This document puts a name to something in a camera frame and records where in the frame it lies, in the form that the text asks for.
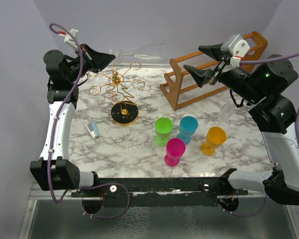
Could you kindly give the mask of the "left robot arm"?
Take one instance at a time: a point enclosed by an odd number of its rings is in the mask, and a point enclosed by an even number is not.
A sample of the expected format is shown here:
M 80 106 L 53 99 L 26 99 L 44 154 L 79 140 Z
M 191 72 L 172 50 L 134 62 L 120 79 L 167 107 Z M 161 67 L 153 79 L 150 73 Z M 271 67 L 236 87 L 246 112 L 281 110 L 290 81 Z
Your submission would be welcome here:
M 47 99 L 49 125 L 46 141 L 38 160 L 30 163 L 30 171 L 43 191 L 83 188 L 88 196 L 100 191 L 96 172 L 84 172 L 69 161 L 69 134 L 77 106 L 79 79 L 88 71 L 99 73 L 115 56 L 81 44 L 72 58 L 54 49 L 45 53 L 43 62 L 49 75 Z

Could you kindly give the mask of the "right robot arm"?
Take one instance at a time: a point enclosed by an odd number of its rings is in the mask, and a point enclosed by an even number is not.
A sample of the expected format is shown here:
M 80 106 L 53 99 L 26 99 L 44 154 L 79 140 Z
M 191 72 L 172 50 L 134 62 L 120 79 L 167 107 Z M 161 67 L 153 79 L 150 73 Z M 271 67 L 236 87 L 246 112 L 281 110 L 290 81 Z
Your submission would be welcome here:
M 265 193 L 281 205 L 299 206 L 299 109 L 282 95 L 297 78 L 289 55 L 271 55 L 263 60 L 243 60 L 224 44 L 199 46 L 199 51 L 218 61 L 215 69 L 189 68 L 198 86 L 218 81 L 252 105 L 249 113 L 257 124 L 272 164 L 271 171 L 250 173 L 231 169 L 219 182 L 230 195 L 236 189 Z M 247 73 L 243 65 L 256 65 Z

